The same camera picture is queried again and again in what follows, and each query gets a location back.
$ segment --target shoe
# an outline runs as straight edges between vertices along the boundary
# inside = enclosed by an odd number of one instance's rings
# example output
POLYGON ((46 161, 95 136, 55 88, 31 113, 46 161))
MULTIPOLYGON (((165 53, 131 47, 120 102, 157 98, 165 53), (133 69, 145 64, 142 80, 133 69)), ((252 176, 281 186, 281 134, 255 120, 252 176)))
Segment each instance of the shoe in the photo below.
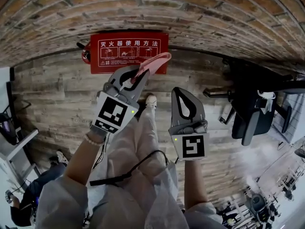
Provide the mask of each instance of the shoe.
POLYGON ((157 107, 157 97, 153 94, 148 95, 146 98, 146 107, 151 107, 153 109, 156 109, 157 107))
POLYGON ((63 163, 63 164, 68 164, 68 159, 65 157, 65 155, 63 155, 62 151, 58 150, 56 151, 57 157, 58 157, 58 161, 59 163, 63 163))

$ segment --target floor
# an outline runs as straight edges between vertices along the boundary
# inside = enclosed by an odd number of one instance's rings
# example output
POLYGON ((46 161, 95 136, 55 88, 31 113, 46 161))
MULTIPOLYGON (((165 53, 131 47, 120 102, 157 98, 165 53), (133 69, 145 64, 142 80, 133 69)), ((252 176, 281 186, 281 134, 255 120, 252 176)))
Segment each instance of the floor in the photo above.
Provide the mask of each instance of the floor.
MULTIPOLYGON (((167 74, 152 76, 142 93, 143 97, 154 93, 158 98, 156 123, 160 149, 166 151, 170 160, 177 158, 168 128, 171 124, 171 90, 179 86, 192 92, 204 104, 211 139, 209 155, 202 161, 202 169, 209 199, 217 206, 222 205, 227 196, 239 194, 248 186, 249 179, 262 173, 259 182, 262 189, 269 195, 277 193, 279 173, 286 172, 290 166, 298 166, 296 161, 300 162, 293 154, 294 149, 284 146, 278 150, 279 142, 268 135, 254 137, 247 147, 242 146, 240 140, 232 139, 232 123, 223 125, 218 121, 220 116, 227 116, 230 104, 225 99, 209 99, 202 94, 205 87, 231 84, 222 77, 226 70, 222 59, 198 52, 170 52, 173 57, 167 74)), ((91 74, 90 66, 83 63, 79 51, 36 59, 17 66, 15 71, 16 108, 23 106, 21 99, 32 104, 18 115, 26 130, 38 128, 40 131, 31 143, 30 153, 44 170, 49 166, 48 158, 57 149, 68 157, 75 152, 92 120, 96 93, 110 75, 91 74)), ((178 162, 181 201, 183 166, 183 162, 178 162)))

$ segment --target wire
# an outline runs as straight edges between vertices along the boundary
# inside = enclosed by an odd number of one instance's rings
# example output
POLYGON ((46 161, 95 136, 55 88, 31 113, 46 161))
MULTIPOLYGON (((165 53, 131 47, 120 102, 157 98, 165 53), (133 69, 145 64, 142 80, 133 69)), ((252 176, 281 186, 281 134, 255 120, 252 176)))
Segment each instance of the wire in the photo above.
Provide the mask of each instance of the wire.
POLYGON ((165 158, 165 163, 166 165, 169 164, 169 161, 167 159, 166 154, 161 151, 161 150, 155 150, 153 152, 151 152, 148 156, 146 156, 144 159, 142 159, 138 164, 136 164, 134 167, 131 168, 130 171, 128 171, 127 173, 118 176, 118 177, 112 177, 112 178, 107 178, 107 179, 102 179, 102 180, 96 180, 96 181, 91 181, 90 185, 93 186, 99 186, 99 185, 114 185, 116 186, 116 182, 121 182, 123 180, 125 180, 126 178, 130 178, 132 176, 132 172, 138 167, 140 166, 145 160, 147 160, 148 158, 150 158, 152 155, 154 155, 155 153, 160 152, 163 154, 164 158, 165 158))
POLYGON ((16 190, 12 191, 11 194, 13 194, 14 192, 16 192, 17 190, 19 190, 20 188, 22 188, 22 186, 24 185, 24 183, 19 187, 17 188, 16 190))
POLYGON ((96 160, 95 164, 93 165, 92 170, 95 169, 100 162, 102 162, 102 160, 104 158, 104 152, 106 152, 107 144, 109 142, 109 136, 110 136, 110 134, 107 134, 107 136, 105 137, 105 143, 102 146, 101 154, 98 157, 98 159, 96 160))

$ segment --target brick wall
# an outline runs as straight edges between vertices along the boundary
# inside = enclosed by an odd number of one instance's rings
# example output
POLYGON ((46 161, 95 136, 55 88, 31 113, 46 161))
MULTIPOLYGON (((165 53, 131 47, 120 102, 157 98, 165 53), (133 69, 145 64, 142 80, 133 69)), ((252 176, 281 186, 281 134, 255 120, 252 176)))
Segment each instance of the brick wall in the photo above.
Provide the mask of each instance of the brick wall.
POLYGON ((305 0, 0 0, 0 66, 75 48, 113 29, 259 60, 305 59, 305 0))

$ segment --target hand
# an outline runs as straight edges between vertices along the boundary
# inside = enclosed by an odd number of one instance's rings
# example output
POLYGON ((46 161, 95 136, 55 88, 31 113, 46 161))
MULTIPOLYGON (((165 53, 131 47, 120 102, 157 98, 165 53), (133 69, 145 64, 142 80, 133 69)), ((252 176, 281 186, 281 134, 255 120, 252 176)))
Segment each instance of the hand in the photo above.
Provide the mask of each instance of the hand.
POLYGON ((10 195, 10 199, 13 201, 13 203, 19 202, 19 199, 16 196, 12 195, 12 194, 10 195))

